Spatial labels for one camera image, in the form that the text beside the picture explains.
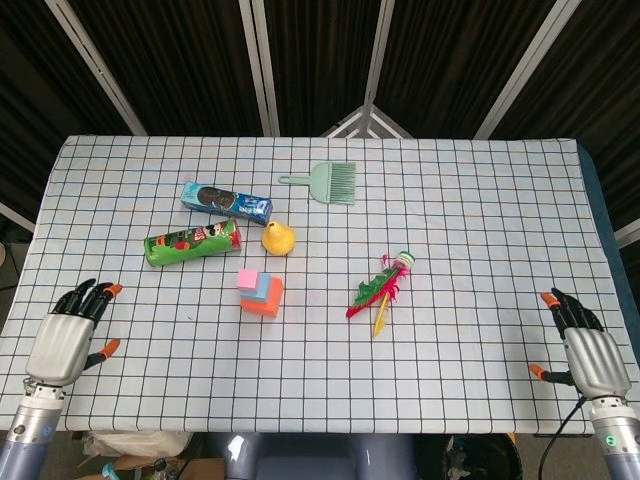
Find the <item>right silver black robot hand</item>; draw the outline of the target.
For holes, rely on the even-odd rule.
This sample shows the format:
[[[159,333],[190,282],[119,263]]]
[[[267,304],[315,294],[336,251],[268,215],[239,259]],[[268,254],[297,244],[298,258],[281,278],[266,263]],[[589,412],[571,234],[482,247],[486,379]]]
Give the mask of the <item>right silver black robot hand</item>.
[[[530,372],[540,381],[573,386],[588,400],[624,397],[631,380],[618,345],[597,316],[557,288],[540,297],[552,314],[569,370],[552,372],[531,364]]]

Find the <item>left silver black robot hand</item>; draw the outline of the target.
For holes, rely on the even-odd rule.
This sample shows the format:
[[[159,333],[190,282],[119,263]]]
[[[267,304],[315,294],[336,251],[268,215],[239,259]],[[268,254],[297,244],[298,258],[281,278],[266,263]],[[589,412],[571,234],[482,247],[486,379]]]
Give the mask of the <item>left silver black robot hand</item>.
[[[118,339],[96,352],[90,347],[107,306],[121,290],[120,284],[98,283],[91,278],[62,295],[37,332],[26,365],[29,379],[49,387],[66,387],[82,372],[113,356],[120,346]]]

